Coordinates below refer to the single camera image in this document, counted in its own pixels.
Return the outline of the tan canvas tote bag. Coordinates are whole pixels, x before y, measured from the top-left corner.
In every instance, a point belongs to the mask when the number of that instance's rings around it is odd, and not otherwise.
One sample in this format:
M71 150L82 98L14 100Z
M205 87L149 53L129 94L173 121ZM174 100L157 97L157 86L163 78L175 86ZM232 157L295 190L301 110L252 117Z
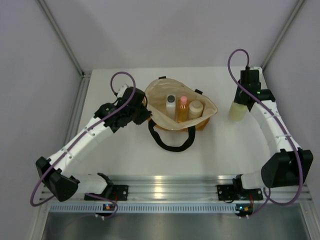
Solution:
M148 130L159 147L169 152L183 152L194 143L196 131L202 131L210 118L218 112L216 105L197 89L193 90L175 79L160 77L145 90L151 111ZM169 132L187 132L180 146L163 142L156 128Z

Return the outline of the green pump bottle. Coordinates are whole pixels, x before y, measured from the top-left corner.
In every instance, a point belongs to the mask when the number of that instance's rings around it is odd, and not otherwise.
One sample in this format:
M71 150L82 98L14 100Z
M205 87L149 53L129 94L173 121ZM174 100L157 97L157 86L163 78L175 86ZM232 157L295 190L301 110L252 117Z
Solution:
M228 117L235 122L242 121L243 118L245 117L246 113L248 111L248 108L246 105L239 104L237 102L232 102L229 112L228 112Z

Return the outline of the white bottle black cap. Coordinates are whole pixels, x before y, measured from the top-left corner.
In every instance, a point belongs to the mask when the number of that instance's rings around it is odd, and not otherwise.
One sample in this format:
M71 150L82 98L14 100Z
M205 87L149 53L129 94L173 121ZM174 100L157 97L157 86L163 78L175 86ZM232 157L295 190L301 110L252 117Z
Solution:
M172 120L176 118L176 96L174 94L166 96L166 115Z

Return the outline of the orange bottle pink cap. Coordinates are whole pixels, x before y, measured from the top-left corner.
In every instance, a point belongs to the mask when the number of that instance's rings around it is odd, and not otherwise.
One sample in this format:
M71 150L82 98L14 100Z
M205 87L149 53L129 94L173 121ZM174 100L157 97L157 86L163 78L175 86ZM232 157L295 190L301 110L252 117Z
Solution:
M178 115L177 121L179 123L185 122L188 119L188 98L181 96L178 101Z

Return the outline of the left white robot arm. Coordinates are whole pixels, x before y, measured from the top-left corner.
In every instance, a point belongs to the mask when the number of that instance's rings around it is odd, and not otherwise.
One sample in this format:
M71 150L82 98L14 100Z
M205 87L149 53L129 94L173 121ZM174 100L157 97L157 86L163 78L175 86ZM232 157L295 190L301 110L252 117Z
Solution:
M75 194L95 194L102 200L112 196L112 182L105 174L81 175L75 170L88 153L117 130L130 122L141 125L151 116L142 90L124 85L116 96L115 103L101 105L83 130L61 150L36 161L41 182L58 201L67 201Z

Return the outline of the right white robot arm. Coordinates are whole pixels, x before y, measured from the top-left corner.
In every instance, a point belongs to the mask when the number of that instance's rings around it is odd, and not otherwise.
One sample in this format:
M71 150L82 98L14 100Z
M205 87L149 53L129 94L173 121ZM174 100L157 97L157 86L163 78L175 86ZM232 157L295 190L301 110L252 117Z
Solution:
M292 138L279 114L272 92L262 88L258 69L240 72L239 86L229 110L229 117L241 121L250 113L258 123L269 148L261 169L237 175L232 192L244 199L251 189L299 186L305 183L314 156Z

